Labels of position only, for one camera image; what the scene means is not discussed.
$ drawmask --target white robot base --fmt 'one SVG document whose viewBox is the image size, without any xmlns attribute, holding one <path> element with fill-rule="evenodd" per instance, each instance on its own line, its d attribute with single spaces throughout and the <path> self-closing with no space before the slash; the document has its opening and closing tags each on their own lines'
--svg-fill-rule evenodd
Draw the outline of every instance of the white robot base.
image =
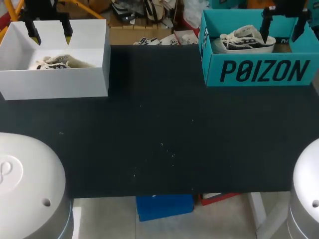
<svg viewBox="0 0 319 239">
<path fill-rule="evenodd" d="M 1 238 L 72 238 L 64 169 L 46 144 L 0 133 L 0 212 Z"/>
</svg>

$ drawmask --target white table leg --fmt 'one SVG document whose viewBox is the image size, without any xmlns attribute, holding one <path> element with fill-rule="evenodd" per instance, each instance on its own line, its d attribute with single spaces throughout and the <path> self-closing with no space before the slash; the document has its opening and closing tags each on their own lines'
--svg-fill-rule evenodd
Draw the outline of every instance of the white table leg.
<svg viewBox="0 0 319 239">
<path fill-rule="evenodd" d="M 257 239 L 270 239 L 288 216 L 289 192 L 279 194 L 279 200 L 266 217 L 260 193 L 250 193 L 249 201 L 253 211 Z"/>
<path fill-rule="evenodd" d="M 266 220 L 266 212 L 260 193 L 249 193 L 248 200 L 255 220 L 256 228 Z"/>
</svg>

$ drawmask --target floor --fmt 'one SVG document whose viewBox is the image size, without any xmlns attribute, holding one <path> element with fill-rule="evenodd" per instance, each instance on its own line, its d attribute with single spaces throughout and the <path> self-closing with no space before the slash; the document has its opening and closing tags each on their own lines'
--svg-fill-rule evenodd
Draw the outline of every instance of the floor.
<svg viewBox="0 0 319 239">
<path fill-rule="evenodd" d="M 266 213 L 278 193 L 263 193 Z M 139 222 L 135 197 L 76 199 L 73 239 L 255 239 L 255 225 L 246 194 L 190 214 Z M 289 239 L 284 224 L 272 239 Z"/>
</svg>

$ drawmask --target black tabletop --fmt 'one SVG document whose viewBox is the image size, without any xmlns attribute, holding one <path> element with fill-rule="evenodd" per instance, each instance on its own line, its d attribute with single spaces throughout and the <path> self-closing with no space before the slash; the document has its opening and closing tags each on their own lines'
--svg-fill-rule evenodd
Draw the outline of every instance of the black tabletop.
<svg viewBox="0 0 319 239">
<path fill-rule="evenodd" d="M 74 198 L 290 190 L 314 88 L 207 88 L 200 64 L 198 46 L 113 46 L 108 98 L 0 101 L 0 131 L 49 145 Z"/>
</svg>

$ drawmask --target teal box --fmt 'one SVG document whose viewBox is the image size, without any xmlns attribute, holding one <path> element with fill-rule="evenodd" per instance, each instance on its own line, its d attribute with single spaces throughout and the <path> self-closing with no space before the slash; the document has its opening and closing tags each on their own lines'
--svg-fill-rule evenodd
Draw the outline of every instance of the teal box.
<svg viewBox="0 0 319 239">
<path fill-rule="evenodd" d="M 209 0 L 209 5 L 212 9 L 231 9 L 245 2 L 246 0 Z"/>
<path fill-rule="evenodd" d="M 260 28 L 260 9 L 209 9 L 202 14 L 199 51 L 207 86 L 309 85 L 319 66 L 319 41 L 306 23 L 304 33 L 292 42 L 296 18 L 274 16 L 269 35 L 289 39 L 292 52 L 214 54 L 210 39 L 245 26 Z"/>
</svg>

